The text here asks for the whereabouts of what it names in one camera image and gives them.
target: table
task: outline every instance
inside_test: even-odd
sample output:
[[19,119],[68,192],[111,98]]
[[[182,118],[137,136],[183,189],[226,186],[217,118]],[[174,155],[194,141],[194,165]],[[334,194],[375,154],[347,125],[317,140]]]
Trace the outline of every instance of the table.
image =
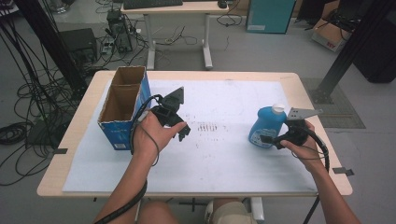
[[206,69],[212,69],[212,58],[209,48],[209,16],[210,14],[225,14],[228,8],[219,8],[218,2],[185,2],[182,6],[176,7],[151,7],[139,9],[124,9],[123,14],[143,14],[148,36],[148,63],[147,69],[154,69],[155,62],[155,41],[152,40],[151,27],[154,22],[158,25],[175,24],[202,24],[205,27],[205,37],[202,41]]
[[[96,197],[108,196],[111,192],[105,193],[92,193],[92,192],[64,192],[63,186],[70,171],[73,158],[76,154],[78,144],[85,133],[88,123],[90,122],[92,113],[96,108],[108,81],[113,78],[115,71],[101,71],[95,74],[87,92],[82,99],[80,106],[73,117],[69,128],[67,129],[64,138],[59,145],[59,148],[67,148],[66,154],[54,155],[52,162],[49,165],[38,189],[37,193],[40,196],[51,197]],[[257,73],[257,72],[199,72],[199,71],[148,71],[149,80],[245,80],[245,81],[276,81],[280,82],[285,95],[290,105],[298,108],[313,109],[312,104],[304,90],[301,80],[296,74],[292,73]],[[322,138],[329,148],[329,155],[331,161],[331,168],[341,167],[329,138],[324,131],[318,117],[308,119],[316,127],[316,133]],[[352,193],[347,177],[345,175],[337,175],[332,170],[330,175],[335,185],[342,195],[349,195]],[[315,196],[313,192],[301,192],[293,194],[292,196]],[[147,193],[149,197],[155,196],[170,196],[159,193]],[[289,194],[274,194],[268,192],[254,192],[254,193],[240,193],[224,194],[216,193],[200,193],[194,192],[189,194],[179,194],[180,197],[197,197],[197,196],[210,196],[210,197],[224,197],[224,196],[240,196],[240,197],[264,197],[264,196],[291,196]]]

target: bottle cap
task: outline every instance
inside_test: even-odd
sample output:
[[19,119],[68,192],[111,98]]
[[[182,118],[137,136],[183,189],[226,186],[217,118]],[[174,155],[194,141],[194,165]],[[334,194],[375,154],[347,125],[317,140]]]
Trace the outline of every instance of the bottle cap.
[[276,115],[280,115],[285,110],[285,106],[282,104],[274,104],[272,107],[272,112]]

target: blue spray bottle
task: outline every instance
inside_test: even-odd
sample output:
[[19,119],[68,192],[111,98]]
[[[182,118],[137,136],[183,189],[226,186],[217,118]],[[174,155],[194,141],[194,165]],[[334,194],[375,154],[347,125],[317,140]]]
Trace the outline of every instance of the blue spray bottle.
[[277,137],[283,122],[286,120],[285,106],[274,104],[263,107],[257,115],[259,118],[254,123],[248,135],[248,140],[258,147],[271,147],[272,144],[262,142],[260,135]]

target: person's left hand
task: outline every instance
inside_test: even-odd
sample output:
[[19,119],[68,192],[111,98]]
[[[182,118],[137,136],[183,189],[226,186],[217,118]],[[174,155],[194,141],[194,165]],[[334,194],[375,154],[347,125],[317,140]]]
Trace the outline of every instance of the person's left hand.
[[173,127],[164,128],[157,117],[149,111],[134,131],[134,156],[136,154],[147,156],[148,160],[153,163],[157,154],[161,152],[168,145],[171,138],[180,132],[186,125],[187,123],[183,121]]

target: power strip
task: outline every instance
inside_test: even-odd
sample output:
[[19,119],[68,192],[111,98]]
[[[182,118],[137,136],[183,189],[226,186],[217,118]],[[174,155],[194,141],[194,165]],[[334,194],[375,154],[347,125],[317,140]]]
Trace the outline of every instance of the power strip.
[[110,37],[107,42],[103,45],[101,54],[111,54],[114,49],[114,39]]

